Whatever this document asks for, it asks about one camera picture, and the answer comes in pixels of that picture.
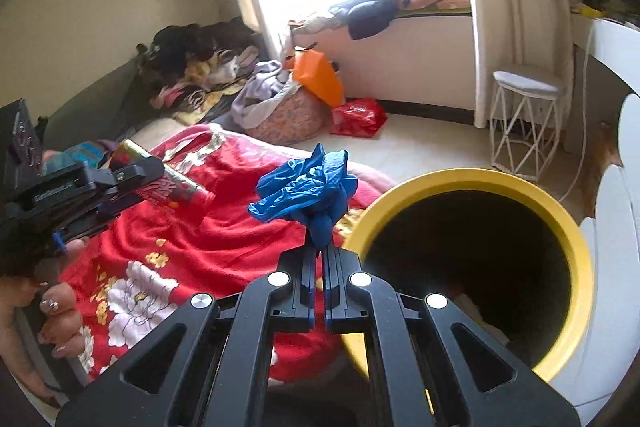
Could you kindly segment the person's left hand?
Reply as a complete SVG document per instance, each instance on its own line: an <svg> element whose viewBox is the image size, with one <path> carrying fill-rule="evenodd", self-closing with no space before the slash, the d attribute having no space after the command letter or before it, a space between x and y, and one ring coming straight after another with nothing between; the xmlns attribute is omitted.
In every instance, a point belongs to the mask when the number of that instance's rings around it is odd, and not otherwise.
<svg viewBox="0 0 640 427"><path fill-rule="evenodd" d="M1 361L17 382L45 403L66 401L50 380L43 353L58 360L85 352L84 319L66 282L47 285L34 274L1 271Z"/></svg>

